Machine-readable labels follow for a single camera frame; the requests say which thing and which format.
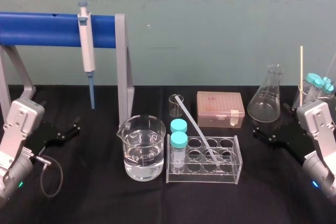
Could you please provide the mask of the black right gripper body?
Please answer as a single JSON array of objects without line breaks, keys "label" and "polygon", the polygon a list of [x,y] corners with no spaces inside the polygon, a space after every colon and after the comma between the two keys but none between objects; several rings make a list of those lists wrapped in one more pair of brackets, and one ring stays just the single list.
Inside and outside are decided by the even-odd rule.
[{"label": "black right gripper body", "polygon": [[274,132],[275,147],[284,148],[296,161],[304,162],[315,151],[311,137],[298,122],[286,123]]}]

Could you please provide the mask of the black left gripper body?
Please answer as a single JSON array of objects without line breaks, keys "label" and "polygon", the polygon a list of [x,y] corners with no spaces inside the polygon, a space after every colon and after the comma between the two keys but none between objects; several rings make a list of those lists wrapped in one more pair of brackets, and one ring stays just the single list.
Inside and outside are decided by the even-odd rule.
[{"label": "black left gripper body", "polygon": [[46,121],[42,121],[37,129],[35,129],[27,138],[25,147],[34,155],[39,155],[52,140],[59,137],[59,129]]}]

